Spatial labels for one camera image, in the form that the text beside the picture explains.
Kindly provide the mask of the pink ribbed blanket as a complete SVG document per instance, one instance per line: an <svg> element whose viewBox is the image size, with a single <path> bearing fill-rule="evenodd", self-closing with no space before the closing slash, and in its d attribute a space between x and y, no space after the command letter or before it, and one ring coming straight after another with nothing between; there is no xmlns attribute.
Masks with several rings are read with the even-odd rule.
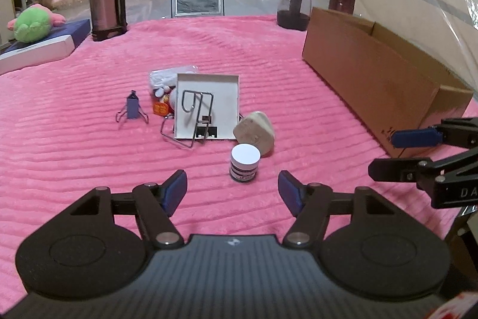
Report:
<svg viewBox="0 0 478 319"><path fill-rule="evenodd" d="M24 297L15 255L33 231L86 192L125 193L186 171L188 191L173 215L191 234L282 237L292 217L277 192L288 170L337 192L374 188L439 236L457 210L435 210L414 184L375 183L369 163L385 152L343 101L302 60L303 32L275 18L160 19L111 40L85 40L69 57L1 76L1 310ZM275 148L256 178L229 176L231 141L184 148L161 135L161 117L117 123L131 91L151 110L149 74L194 65L240 81L240 111L264 112Z"/></svg>

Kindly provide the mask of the red Doraemon toy figure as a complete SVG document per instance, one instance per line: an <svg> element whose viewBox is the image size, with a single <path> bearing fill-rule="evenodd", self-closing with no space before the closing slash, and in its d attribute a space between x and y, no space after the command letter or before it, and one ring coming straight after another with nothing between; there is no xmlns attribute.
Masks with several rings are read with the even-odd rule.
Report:
<svg viewBox="0 0 478 319"><path fill-rule="evenodd" d="M176 105L176 88L164 86L156 88L152 93L153 113L157 116L167 117L173 114Z"/></svg>

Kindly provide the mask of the blue and white flat box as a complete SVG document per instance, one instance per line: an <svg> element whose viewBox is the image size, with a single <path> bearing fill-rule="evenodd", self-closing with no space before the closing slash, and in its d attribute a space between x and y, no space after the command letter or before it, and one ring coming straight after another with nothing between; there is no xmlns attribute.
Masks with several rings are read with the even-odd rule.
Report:
<svg viewBox="0 0 478 319"><path fill-rule="evenodd" d="M62 60L71 55L90 32L90 20L81 19L53 28L36 43L15 42L1 55L0 74Z"/></svg>

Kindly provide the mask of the bent metal wire stand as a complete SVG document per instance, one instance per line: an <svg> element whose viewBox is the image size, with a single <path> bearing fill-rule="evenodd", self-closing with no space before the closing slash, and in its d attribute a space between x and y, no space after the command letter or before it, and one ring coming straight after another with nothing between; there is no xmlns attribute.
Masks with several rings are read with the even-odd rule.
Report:
<svg viewBox="0 0 478 319"><path fill-rule="evenodd" d="M173 114L160 126L160 135L184 148L204 143L211 136L212 108L215 95L207 91L184 89L177 93Z"/></svg>

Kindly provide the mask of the dark red canister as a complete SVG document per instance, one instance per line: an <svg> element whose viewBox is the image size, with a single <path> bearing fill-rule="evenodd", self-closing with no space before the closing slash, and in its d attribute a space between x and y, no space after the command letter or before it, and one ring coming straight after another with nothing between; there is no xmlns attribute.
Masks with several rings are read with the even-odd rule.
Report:
<svg viewBox="0 0 478 319"><path fill-rule="evenodd" d="M328 9L352 15L356 0L329 0Z"/></svg>

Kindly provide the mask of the beige power plug adapter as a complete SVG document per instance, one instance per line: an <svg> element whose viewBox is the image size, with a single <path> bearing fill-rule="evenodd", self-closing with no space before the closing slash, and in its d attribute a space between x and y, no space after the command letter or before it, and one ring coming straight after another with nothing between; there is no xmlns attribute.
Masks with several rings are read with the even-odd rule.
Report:
<svg viewBox="0 0 478 319"><path fill-rule="evenodd" d="M274 149L275 131L264 112L255 111L240 119L233 135L238 143L257 147L261 156L269 155Z"/></svg>

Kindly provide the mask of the brown cardboard box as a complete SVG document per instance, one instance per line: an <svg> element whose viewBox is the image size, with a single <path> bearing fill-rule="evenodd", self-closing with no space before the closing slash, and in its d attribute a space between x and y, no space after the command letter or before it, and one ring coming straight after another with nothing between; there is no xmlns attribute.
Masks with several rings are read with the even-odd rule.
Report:
<svg viewBox="0 0 478 319"><path fill-rule="evenodd" d="M441 62L380 23L315 8L303 60L362 120L392 157L428 147L395 148L397 130L422 129L465 113L473 92Z"/></svg>

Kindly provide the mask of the blue binder clip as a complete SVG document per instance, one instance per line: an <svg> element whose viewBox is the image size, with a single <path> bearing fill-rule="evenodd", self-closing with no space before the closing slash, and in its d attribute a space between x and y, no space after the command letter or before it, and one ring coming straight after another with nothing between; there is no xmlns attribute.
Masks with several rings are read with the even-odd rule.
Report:
<svg viewBox="0 0 478 319"><path fill-rule="evenodd" d="M125 105L115 115L115 121L120 123L122 120L143 119L146 124L149 123L149 116L139 104L139 97L135 90L126 97Z"/></svg>

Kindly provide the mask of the clear dark grinder jar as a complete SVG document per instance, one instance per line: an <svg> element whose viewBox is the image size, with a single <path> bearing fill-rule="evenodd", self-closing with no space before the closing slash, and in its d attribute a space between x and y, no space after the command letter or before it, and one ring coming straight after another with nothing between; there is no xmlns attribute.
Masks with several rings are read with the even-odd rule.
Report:
<svg viewBox="0 0 478 319"><path fill-rule="evenodd" d="M280 0L277 24L286 29L305 32L310 22L312 0Z"/></svg>

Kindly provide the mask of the clear box of floss picks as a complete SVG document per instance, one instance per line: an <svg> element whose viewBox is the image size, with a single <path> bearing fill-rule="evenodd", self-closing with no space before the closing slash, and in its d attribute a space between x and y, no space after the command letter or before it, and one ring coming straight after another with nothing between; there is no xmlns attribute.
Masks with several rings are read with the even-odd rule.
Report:
<svg viewBox="0 0 478 319"><path fill-rule="evenodd" d="M178 74L196 74L197 72L198 67L195 65L182 65L179 67L151 71L149 73L149 85L151 90L156 90L165 86L175 87L177 85Z"/></svg>

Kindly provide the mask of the small white-lidded jar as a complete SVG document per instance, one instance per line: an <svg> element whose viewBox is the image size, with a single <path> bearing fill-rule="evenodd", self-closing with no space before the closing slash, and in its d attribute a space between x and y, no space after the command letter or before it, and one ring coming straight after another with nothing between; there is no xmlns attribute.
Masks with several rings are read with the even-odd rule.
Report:
<svg viewBox="0 0 478 319"><path fill-rule="evenodd" d="M239 182L252 181L256 176L260 159L261 153L256 146L247 143L236 145L230 155L230 176Z"/></svg>

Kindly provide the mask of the green and pink plush toy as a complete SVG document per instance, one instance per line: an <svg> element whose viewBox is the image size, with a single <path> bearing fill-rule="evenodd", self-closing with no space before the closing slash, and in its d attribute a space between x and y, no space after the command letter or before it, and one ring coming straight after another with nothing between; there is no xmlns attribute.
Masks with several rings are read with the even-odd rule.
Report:
<svg viewBox="0 0 478 319"><path fill-rule="evenodd" d="M54 13L41 4L34 4L7 23L7 28L13 32L18 42L30 44L44 39L52 28L63 26L65 23L63 15Z"/></svg>

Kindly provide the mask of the white square tray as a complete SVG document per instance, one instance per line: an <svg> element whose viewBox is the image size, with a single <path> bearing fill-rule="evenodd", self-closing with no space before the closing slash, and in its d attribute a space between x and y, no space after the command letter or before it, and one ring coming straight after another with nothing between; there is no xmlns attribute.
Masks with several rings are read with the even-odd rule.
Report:
<svg viewBox="0 0 478 319"><path fill-rule="evenodd" d="M239 122L239 77L229 74L177 76L176 140L233 140Z"/></svg>

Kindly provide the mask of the clear plastic sheet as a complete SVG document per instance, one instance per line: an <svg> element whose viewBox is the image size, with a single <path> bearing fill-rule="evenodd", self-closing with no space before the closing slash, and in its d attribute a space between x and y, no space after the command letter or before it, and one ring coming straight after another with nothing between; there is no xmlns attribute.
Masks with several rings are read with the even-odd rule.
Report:
<svg viewBox="0 0 478 319"><path fill-rule="evenodd" d="M477 92L477 0L355 0L353 14L426 51Z"/></svg>

